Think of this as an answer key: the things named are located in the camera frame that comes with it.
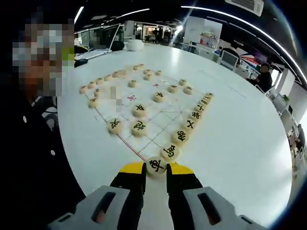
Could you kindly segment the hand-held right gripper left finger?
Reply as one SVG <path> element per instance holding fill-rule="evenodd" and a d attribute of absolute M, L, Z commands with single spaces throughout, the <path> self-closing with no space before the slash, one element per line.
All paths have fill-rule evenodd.
<path fill-rule="evenodd" d="M 103 185 L 67 213 L 48 224 L 49 230 L 136 230 L 146 187 L 146 164 L 125 165 L 110 185 Z"/>

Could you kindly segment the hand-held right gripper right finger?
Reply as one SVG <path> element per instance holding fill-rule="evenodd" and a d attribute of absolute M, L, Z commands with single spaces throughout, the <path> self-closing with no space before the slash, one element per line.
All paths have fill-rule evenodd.
<path fill-rule="evenodd" d="M 211 187 L 204 187 L 194 172 L 169 163 L 166 168 L 168 206 L 176 230 L 262 230 Z"/>

